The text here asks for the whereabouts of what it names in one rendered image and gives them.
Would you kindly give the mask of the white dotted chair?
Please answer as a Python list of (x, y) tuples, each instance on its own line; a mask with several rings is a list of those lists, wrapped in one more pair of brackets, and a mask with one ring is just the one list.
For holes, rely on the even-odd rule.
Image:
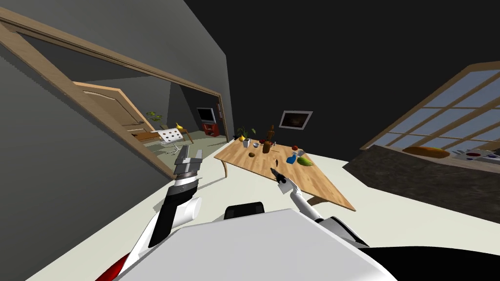
[(176, 142), (180, 140), (184, 140), (184, 137), (182, 136), (181, 132), (179, 129), (166, 129), (166, 130), (161, 130), (161, 131), (151, 131), (153, 135), (158, 135), (160, 137), (159, 144), (160, 145), (169, 145), (173, 144), (174, 145), (174, 150), (167, 152), (167, 154), (176, 154), (178, 153), (181, 149), (177, 146)]

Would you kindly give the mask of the brown bottle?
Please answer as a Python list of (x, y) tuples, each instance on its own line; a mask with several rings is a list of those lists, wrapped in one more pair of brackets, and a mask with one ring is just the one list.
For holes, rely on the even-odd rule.
[(269, 131), (267, 132), (267, 138), (263, 143), (263, 150), (262, 150), (263, 154), (267, 154), (270, 152), (271, 147), (272, 147), (271, 139), (273, 136), (274, 136), (274, 126), (271, 125)]

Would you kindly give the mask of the television on red stand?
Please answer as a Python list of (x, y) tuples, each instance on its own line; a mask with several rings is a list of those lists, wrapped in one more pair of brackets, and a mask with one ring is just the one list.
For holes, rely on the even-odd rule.
[(217, 137), (220, 136), (219, 128), (216, 123), (215, 115), (212, 108), (196, 108), (199, 114), (202, 128), (207, 136)]

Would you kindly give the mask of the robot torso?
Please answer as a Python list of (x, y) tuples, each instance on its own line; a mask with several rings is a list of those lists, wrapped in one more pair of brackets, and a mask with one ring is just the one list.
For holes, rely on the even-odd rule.
[(148, 223), (113, 281), (396, 281), (363, 253), (356, 233), (330, 217), (261, 202), (231, 206), (222, 220), (189, 225), (201, 199), (176, 209), (176, 230), (159, 243), (160, 213)]

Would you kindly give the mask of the potted plant in white pot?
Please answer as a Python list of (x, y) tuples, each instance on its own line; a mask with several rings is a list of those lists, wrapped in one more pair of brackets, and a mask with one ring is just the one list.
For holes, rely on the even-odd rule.
[(237, 128), (237, 133), (239, 134), (239, 137), (237, 138), (245, 148), (248, 148), (251, 142), (251, 138), (249, 138), (250, 133), (255, 134), (256, 131), (254, 128), (247, 129), (246, 127), (242, 126), (241, 128)]

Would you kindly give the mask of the dark counter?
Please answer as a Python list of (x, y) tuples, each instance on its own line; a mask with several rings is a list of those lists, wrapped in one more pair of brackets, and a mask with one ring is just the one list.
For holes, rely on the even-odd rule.
[(343, 169), (370, 188), (500, 224), (500, 165), (374, 145)]

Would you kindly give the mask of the brown bread loaf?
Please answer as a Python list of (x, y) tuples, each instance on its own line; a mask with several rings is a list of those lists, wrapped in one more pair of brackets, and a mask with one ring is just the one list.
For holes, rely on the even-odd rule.
[(423, 146), (407, 147), (402, 149), (402, 152), (417, 156), (436, 158), (436, 159), (442, 159), (450, 156), (450, 153), (447, 152), (446, 150), (434, 147), (423, 147)]

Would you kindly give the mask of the wooden framed window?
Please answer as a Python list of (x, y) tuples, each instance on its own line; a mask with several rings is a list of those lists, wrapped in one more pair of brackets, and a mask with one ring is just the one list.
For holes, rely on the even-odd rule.
[(500, 148), (500, 61), (466, 66), (361, 148)]

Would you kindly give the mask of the green house plant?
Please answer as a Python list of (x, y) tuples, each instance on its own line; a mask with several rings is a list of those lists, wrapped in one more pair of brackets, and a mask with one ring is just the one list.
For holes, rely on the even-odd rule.
[(162, 115), (159, 115), (153, 111), (150, 111), (150, 112), (146, 112), (146, 116), (147, 116), (148, 120), (158, 123), (160, 129), (163, 129), (164, 123), (163, 123), (163, 116)]

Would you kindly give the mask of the framed picture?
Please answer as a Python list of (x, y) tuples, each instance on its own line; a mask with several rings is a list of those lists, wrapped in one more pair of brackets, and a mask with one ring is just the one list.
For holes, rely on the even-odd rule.
[(284, 111), (279, 128), (303, 131), (313, 111)]

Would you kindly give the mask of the wooden side table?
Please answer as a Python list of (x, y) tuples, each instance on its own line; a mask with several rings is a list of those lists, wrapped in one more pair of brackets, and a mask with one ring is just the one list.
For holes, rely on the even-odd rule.
[[(171, 131), (175, 134), (178, 134), (178, 140), (186, 140), (184, 138), (184, 134), (187, 135), (191, 143), (194, 143), (193, 139), (191, 138), (190, 134), (186, 129), (167, 129), (167, 131)], [(162, 134), (159, 134), (158, 132), (139, 132), (139, 131), (131, 131), (130, 132), (134, 138), (136, 138), (138, 141), (142, 143), (149, 143), (153, 141), (163, 141)]]

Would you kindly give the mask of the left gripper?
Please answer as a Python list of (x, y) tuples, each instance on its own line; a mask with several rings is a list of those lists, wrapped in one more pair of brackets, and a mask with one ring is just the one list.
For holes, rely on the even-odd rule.
[(194, 158), (188, 158), (189, 145), (183, 145), (175, 160), (173, 174), (176, 177), (195, 177), (203, 160), (203, 150), (197, 150)]

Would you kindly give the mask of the wooden door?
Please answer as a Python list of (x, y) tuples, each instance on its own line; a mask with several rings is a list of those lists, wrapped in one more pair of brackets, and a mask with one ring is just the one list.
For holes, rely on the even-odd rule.
[(161, 139), (121, 89), (82, 82), (75, 84), (140, 142), (145, 144)]

